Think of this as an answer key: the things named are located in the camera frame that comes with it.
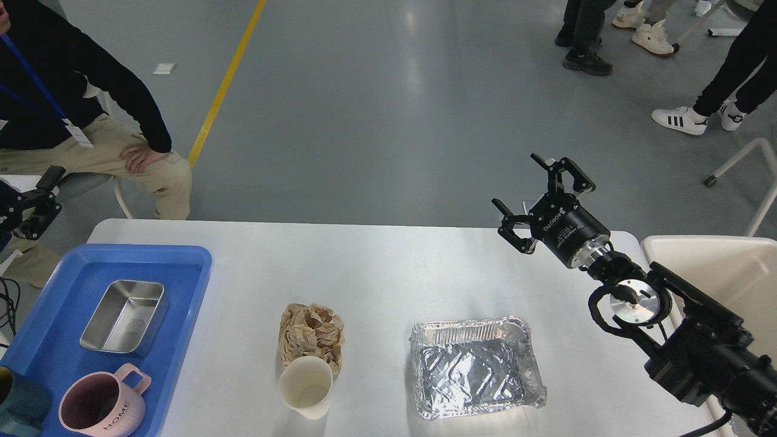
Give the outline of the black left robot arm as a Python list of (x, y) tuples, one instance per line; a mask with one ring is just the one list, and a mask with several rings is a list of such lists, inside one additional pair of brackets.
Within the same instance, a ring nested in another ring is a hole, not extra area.
[(1, 249), (12, 236), (39, 240), (62, 207), (55, 188), (66, 169), (51, 166), (42, 176), (8, 175), (1, 183)]

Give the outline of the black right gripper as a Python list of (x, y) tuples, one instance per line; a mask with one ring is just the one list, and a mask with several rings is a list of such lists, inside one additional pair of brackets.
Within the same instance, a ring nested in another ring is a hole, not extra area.
[[(533, 254), (541, 241), (567, 268), (587, 269), (605, 252), (611, 232), (582, 207), (577, 197), (596, 190), (596, 185), (580, 166), (568, 157), (544, 160), (537, 153), (531, 158), (548, 174), (547, 192), (527, 215), (514, 215), (500, 199), (492, 204), (502, 213), (498, 234), (522, 254)], [(565, 191), (563, 175), (572, 177), (572, 193)], [(515, 233), (516, 225), (527, 225), (530, 237)]]

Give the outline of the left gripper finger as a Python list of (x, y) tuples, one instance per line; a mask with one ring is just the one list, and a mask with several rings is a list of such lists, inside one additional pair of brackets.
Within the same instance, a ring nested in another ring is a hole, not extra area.
[(33, 190), (12, 189), (12, 235), (25, 240), (41, 238), (62, 210), (53, 191), (65, 173), (61, 166), (50, 166)]

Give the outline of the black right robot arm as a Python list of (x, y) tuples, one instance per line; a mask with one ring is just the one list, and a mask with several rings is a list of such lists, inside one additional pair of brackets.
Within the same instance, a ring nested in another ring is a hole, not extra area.
[(666, 266), (653, 261), (644, 271), (616, 251), (610, 230), (579, 202), (595, 184), (575, 161), (531, 157), (547, 172), (547, 191), (526, 215), (494, 198), (502, 213), (498, 234), (523, 254), (543, 243), (567, 268), (598, 280), (588, 299), (592, 320), (639, 346), (650, 379), (678, 401), (699, 406), (715, 396), (724, 415), (692, 436), (719, 429), (734, 415), (753, 434), (774, 436), (775, 369), (768, 355), (748, 350), (754, 337), (743, 319)]

